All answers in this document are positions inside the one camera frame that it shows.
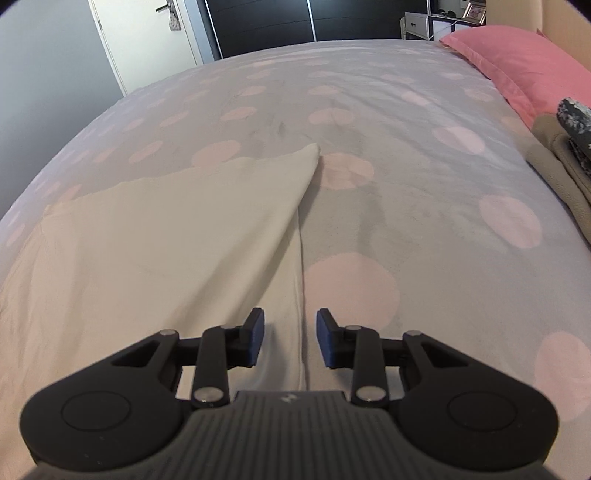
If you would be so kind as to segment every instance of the white logo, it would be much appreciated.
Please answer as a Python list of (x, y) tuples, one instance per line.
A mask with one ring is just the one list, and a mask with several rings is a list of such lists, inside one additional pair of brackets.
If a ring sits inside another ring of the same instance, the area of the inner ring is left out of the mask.
[(293, 393), (287, 394), (285, 397), (281, 397), (281, 400), (285, 403), (293, 403), (299, 399), (300, 398), (297, 395), (294, 395)]

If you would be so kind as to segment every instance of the brown folded garment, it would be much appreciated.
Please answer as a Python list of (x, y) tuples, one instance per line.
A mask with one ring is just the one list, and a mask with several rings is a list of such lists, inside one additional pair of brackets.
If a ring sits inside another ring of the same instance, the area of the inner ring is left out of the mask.
[(570, 137), (553, 115), (535, 119), (532, 133), (542, 143), (533, 145), (525, 159), (569, 207), (591, 244), (591, 179), (570, 146)]

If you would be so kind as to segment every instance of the door frame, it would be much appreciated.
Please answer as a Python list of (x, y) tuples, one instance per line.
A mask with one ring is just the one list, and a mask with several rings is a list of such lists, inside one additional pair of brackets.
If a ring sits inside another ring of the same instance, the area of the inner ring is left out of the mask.
[[(187, 12), (185, 2), (184, 0), (173, 0), (173, 2), (174, 6), (177, 9), (178, 21), (180, 22), (181, 28), (183, 29), (184, 34), (186, 35), (189, 41), (189, 47), (191, 48), (191, 53), (193, 54), (195, 64), (197, 66), (203, 65), (203, 60), (201, 57), (201, 53), (199, 51), (199, 46), (197, 45), (197, 40), (195, 39), (195, 35), (193, 34), (193, 27), (191, 26), (191, 20), (189, 18), (189, 13)], [(125, 85), (123, 84), (123, 80), (121, 79), (121, 75), (119, 74), (119, 70), (117, 69), (117, 65), (113, 60), (113, 55), (111, 54), (111, 50), (109, 49), (109, 44), (107, 43), (105, 34), (103, 32), (103, 27), (100, 24), (100, 19), (96, 12), (94, 0), (88, 0), (88, 4), (90, 6), (90, 12), (92, 13), (92, 19), (95, 21), (96, 31), (99, 33), (100, 42), (103, 44), (103, 48), (105, 49), (107, 59), (109, 60), (109, 65), (111, 65), (111, 69), (113, 70), (113, 74), (115, 75), (115, 80), (117, 80), (117, 85), (119, 85), (119, 88), (123, 96), (126, 96), (128, 92), (125, 89)]]

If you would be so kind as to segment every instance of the stack of folded clothes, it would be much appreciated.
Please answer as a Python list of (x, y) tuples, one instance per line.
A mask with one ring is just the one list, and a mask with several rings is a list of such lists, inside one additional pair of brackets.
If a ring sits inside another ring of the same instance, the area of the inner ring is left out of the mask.
[(526, 160), (570, 208), (591, 244), (591, 109), (565, 98), (556, 116), (538, 116), (532, 133), (542, 143)]

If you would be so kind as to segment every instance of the white nightstand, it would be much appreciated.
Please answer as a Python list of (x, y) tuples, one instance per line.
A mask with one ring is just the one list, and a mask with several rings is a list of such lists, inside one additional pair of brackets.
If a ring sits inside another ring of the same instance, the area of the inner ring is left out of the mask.
[(417, 14), (413, 12), (406, 12), (404, 19), (406, 23), (406, 38), (408, 40), (439, 41), (440, 38), (457, 30), (481, 26), (478, 23), (462, 20), (461, 18)]

